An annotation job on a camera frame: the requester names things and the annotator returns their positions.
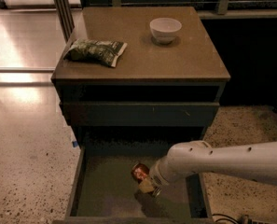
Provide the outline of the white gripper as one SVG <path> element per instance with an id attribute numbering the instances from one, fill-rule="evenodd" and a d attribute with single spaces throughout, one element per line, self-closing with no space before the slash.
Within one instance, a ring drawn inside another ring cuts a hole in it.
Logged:
<path id="1" fill-rule="evenodd" d="M 157 162 L 150 168 L 149 176 L 151 179 L 147 177 L 138 185 L 139 190 L 143 193 L 150 193 L 153 192 L 156 187 L 169 185 L 169 182 L 160 173 L 159 164 Z"/>

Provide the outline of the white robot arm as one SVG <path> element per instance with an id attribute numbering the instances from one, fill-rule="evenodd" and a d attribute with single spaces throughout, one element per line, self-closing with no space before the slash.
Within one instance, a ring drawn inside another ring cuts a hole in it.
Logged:
<path id="1" fill-rule="evenodd" d="M 202 140 L 175 144 L 150 168 L 139 189 L 159 193 L 163 186 L 200 173 L 277 186 L 277 141 L 232 147 L 211 147 Z"/>

